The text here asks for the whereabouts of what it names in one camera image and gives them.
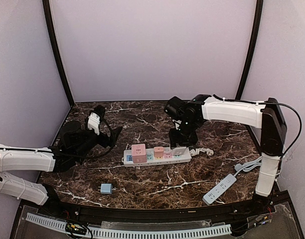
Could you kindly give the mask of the pink cube socket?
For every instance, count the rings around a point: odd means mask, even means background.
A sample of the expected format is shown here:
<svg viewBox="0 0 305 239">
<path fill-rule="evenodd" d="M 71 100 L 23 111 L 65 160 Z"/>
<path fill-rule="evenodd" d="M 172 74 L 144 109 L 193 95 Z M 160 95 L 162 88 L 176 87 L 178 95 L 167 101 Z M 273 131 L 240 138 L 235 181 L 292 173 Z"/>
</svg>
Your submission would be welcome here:
<svg viewBox="0 0 305 239">
<path fill-rule="evenodd" d="M 133 163 L 145 163 L 147 162 L 147 152 L 145 144 L 133 144 L 132 148 Z"/>
</svg>

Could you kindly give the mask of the pink usb charger plug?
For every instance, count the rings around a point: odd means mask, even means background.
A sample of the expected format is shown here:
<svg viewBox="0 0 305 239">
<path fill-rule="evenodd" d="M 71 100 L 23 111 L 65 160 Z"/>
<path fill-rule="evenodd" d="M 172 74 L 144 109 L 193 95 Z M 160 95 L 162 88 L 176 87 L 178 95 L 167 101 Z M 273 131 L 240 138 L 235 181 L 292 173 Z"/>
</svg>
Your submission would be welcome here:
<svg viewBox="0 0 305 239">
<path fill-rule="evenodd" d="M 163 158 L 164 154 L 164 147 L 157 146 L 153 148 L 153 155 L 155 158 Z"/>
</svg>

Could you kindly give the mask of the white multicolour power strip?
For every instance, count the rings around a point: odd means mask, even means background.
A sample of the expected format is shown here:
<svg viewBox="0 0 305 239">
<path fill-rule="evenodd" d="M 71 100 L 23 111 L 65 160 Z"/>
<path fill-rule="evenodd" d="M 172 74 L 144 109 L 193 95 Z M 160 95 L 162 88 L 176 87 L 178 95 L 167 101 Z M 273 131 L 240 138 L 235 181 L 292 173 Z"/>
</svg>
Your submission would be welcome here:
<svg viewBox="0 0 305 239">
<path fill-rule="evenodd" d="M 154 156 L 154 149 L 146 149 L 147 159 L 144 162 L 134 162 L 131 150 L 124 151 L 123 164 L 125 167 L 155 166 L 190 162 L 192 156 L 187 147 L 171 149 L 165 147 L 162 157 Z"/>
</svg>

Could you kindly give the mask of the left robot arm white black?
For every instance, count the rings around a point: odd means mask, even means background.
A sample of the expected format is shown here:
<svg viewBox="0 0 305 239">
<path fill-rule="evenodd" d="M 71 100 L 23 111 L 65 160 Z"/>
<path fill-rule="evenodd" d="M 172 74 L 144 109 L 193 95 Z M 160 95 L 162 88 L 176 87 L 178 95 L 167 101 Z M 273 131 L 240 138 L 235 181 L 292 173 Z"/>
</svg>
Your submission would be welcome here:
<svg viewBox="0 0 305 239">
<path fill-rule="evenodd" d="M 51 186 L 29 182 L 10 171 L 65 172 L 89 159 L 89 151 L 97 145 L 113 149 L 123 128 L 110 128 L 110 133 L 105 134 L 99 126 L 99 123 L 89 123 L 82 128 L 78 121 L 69 121 L 60 129 L 56 146 L 20 148 L 0 144 L 0 193 L 41 206 L 59 202 Z"/>
</svg>

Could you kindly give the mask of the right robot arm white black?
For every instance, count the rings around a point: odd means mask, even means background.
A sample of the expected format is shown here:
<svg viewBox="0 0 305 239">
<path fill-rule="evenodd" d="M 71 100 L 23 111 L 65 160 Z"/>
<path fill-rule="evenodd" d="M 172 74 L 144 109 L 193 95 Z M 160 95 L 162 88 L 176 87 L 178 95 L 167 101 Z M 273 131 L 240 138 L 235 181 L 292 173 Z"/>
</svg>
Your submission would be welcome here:
<svg viewBox="0 0 305 239">
<path fill-rule="evenodd" d="M 220 98 L 216 95 L 197 95 L 186 102 L 178 97 L 167 101 L 164 112 L 171 117 L 174 128 L 169 131 L 170 146 L 193 146 L 198 138 L 196 130 L 206 121 L 227 121 L 261 130 L 261 167 L 255 193 L 268 197 L 273 189 L 281 160 L 288 152 L 284 148 L 287 124 L 281 108 L 297 111 L 274 98 L 266 101 L 243 101 Z"/>
</svg>

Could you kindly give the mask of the white cube socket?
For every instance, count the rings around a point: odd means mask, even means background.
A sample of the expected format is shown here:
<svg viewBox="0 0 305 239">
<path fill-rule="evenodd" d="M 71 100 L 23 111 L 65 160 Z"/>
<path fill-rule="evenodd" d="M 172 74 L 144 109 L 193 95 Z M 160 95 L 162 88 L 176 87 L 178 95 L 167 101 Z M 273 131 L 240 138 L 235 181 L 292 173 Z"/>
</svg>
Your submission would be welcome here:
<svg viewBox="0 0 305 239">
<path fill-rule="evenodd" d="M 187 150 L 187 147 L 175 147 L 172 149 L 171 153 L 173 156 L 180 156 L 185 154 L 185 151 Z"/>
</svg>

